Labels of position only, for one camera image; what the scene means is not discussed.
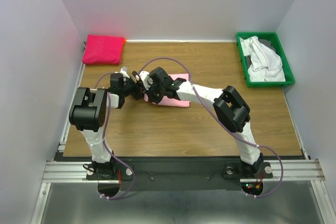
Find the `light pink t shirt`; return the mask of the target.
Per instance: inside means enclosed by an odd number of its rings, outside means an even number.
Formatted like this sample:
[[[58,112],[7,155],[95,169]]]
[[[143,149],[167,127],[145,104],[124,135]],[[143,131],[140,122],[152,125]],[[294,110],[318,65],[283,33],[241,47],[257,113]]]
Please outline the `light pink t shirt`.
[[[171,85],[178,78],[185,79],[186,81],[188,81],[189,74],[188,73],[170,74],[169,77],[168,77],[168,81],[166,83]],[[178,97],[169,98],[167,96],[164,96],[158,104],[156,104],[155,102],[152,102],[152,103],[154,105],[173,106],[173,107],[181,107],[181,108],[188,108],[190,106],[189,101],[180,100]]]

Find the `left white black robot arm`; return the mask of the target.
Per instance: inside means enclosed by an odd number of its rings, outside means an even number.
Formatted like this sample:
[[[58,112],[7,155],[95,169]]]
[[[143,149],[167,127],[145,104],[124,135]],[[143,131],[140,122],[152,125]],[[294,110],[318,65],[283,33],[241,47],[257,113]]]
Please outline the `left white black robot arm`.
[[[91,163],[83,167],[90,179],[121,178],[121,169],[106,143],[106,129],[111,109],[120,109],[125,98],[143,98],[144,87],[137,73],[133,77],[122,69],[110,74],[108,88],[79,87],[69,111],[69,122],[84,136],[91,151]]]

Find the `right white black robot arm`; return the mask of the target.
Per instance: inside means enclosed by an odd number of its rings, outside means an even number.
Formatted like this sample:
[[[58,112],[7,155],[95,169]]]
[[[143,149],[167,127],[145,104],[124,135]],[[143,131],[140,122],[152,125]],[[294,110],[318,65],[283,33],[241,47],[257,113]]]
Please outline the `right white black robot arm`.
[[[173,79],[161,67],[151,72],[141,71],[140,80],[150,102],[158,104],[167,97],[203,105],[234,138],[243,174],[253,177],[260,172],[264,157],[252,134],[250,108],[234,87],[215,89],[193,84],[184,78]]]

